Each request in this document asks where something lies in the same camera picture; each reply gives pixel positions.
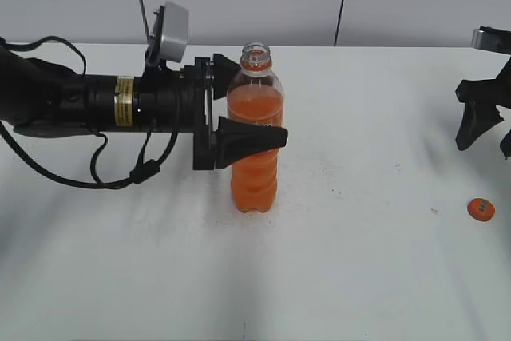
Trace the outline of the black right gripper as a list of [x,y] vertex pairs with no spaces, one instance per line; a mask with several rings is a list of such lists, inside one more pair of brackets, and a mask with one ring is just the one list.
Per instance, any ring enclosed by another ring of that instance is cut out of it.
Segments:
[[[510,60],[492,79],[462,80],[455,90],[465,103],[461,124],[455,138],[460,151],[467,150],[481,135],[502,122],[496,106],[510,109]],[[511,157],[511,131],[501,141],[501,151]]]

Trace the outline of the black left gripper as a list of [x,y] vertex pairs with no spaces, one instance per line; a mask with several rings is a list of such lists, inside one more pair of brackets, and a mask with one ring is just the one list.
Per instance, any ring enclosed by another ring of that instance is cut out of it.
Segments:
[[142,132],[169,133],[163,153],[137,166],[157,169],[170,157],[181,133],[192,134],[192,168],[225,169],[246,157],[286,146],[288,130],[279,126],[251,125],[219,117],[216,153],[212,132],[213,99],[226,97],[240,65],[222,54],[212,60],[198,57],[193,65],[171,70],[163,62],[147,66],[134,94],[134,124]]

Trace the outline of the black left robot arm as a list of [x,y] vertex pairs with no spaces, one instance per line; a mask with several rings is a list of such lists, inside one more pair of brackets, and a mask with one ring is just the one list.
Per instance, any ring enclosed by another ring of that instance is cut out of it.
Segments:
[[239,65],[221,54],[172,70],[163,62],[139,77],[75,73],[35,57],[38,43],[1,43],[1,119],[18,134],[59,138],[92,132],[191,133],[192,167],[224,169],[286,145],[284,128],[258,128],[220,117],[212,103],[227,94]]

